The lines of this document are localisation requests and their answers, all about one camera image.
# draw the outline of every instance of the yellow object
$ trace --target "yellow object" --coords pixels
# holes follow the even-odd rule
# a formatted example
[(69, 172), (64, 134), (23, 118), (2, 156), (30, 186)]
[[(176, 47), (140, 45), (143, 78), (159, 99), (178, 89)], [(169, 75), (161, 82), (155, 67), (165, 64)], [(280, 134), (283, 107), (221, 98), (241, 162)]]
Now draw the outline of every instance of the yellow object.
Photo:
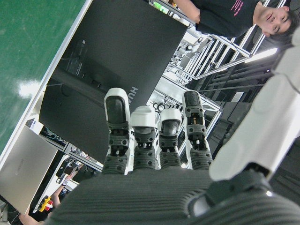
[(40, 212), (44, 211), (44, 209), (46, 208), (48, 202), (50, 201), (51, 197), (47, 197), (44, 201), (44, 203), (41, 206), (41, 209), (39, 210)]

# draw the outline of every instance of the man's hair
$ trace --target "man's hair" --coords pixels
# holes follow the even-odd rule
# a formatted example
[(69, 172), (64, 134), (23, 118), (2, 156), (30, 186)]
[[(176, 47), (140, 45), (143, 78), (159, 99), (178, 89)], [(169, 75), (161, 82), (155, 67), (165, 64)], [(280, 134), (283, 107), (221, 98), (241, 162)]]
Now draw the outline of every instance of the man's hair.
[(270, 36), (271, 39), (275, 41), (287, 41), (287, 39), (292, 38), (292, 34), (295, 32), (297, 27), (299, 26), (299, 17), (296, 15), (294, 11), (287, 11), (289, 20), (291, 20), (291, 25), (289, 29), (286, 30), (286, 32), (282, 34), (273, 34)]

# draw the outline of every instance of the silver laptop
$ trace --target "silver laptop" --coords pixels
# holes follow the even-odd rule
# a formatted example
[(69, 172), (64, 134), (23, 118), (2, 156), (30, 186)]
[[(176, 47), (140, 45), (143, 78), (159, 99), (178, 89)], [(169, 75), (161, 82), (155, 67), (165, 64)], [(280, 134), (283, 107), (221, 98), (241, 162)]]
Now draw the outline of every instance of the silver laptop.
[(0, 195), (25, 214), (57, 150), (24, 126), (0, 171)]

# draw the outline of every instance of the green tabletop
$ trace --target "green tabletop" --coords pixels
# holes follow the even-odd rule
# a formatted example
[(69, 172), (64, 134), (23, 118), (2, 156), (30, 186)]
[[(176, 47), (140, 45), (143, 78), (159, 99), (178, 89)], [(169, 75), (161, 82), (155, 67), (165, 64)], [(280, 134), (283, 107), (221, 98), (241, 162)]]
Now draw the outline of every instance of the green tabletop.
[(0, 0), (0, 169), (90, 2)]

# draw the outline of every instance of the ceiling light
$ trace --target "ceiling light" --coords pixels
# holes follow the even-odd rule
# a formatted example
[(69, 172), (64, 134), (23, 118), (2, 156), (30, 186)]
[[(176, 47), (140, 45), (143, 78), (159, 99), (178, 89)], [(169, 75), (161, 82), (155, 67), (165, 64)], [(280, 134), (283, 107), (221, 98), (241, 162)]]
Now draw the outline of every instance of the ceiling light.
[(261, 53), (258, 53), (254, 56), (252, 56), (251, 58), (245, 60), (245, 63), (248, 63), (248, 62), (252, 62), (254, 60), (260, 60), (262, 58), (265, 58), (265, 57), (268, 57), (270, 55), (273, 55), (276, 53), (278, 48), (272, 48), (272, 49), (269, 49), (269, 50), (266, 50), (264, 52), (261, 52)]

